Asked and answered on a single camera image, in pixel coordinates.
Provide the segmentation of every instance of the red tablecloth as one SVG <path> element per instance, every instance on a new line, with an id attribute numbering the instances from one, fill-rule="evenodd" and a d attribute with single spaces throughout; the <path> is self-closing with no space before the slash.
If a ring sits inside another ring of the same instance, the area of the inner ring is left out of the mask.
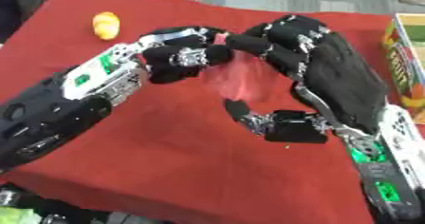
<path id="1" fill-rule="evenodd" d="M 121 20 L 112 42 L 100 41 L 91 27 L 93 15 L 107 10 Z M 282 15 L 187 0 L 48 0 L 0 50 L 0 100 L 154 28 L 205 25 L 240 32 Z M 389 79 L 379 47 L 388 16 L 309 15 L 342 32 Z M 288 95 L 288 79 L 270 86 L 275 95 L 256 109 L 305 109 Z M 286 148 L 256 138 L 198 79 L 146 85 L 93 129 L 6 178 L 85 208 L 180 224 L 372 222 L 339 140 Z"/>

